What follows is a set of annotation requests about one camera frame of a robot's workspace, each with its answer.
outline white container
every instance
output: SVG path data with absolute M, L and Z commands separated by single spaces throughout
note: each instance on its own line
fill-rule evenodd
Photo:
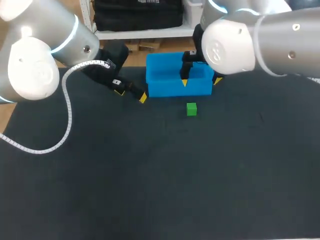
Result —
M 184 17 L 189 26 L 194 29 L 200 23 L 204 10 L 203 0 L 183 0 Z

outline blue box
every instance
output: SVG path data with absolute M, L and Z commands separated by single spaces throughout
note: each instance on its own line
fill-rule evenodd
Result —
M 150 98 L 211 95 L 214 71 L 194 63 L 186 86 L 180 78 L 183 52 L 153 53 L 146 57 L 146 83 Z

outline green cube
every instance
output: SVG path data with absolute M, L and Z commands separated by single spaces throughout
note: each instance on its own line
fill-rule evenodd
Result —
M 195 102 L 186 104 L 186 115 L 197 116 L 197 104 Z

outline dark mat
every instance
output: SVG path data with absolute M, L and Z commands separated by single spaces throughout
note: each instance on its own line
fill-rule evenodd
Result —
M 244 73 L 209 97 L 145 104 L 82 73 L 68 89 L 73 127 L 60 149 L 30 155 L 0 141 L 0 239 L 320 237 L 317 83 Z M 187 102 L 197 117 L 186 117 Z M 44 149 L 66 125 L 59 89 L 19 103 L 5 133 Z

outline sticker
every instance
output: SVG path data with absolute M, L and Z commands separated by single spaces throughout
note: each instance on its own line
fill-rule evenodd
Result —
M 113 83 L 113 84 L 116 84 L 116 85 L 120 85 L 120 84 L 121 84 L 121 81 L 120 81 L 120 80 L 115 79 L 115 80 L 113 80 L 113 81 L 112 81 L 112 83 Z

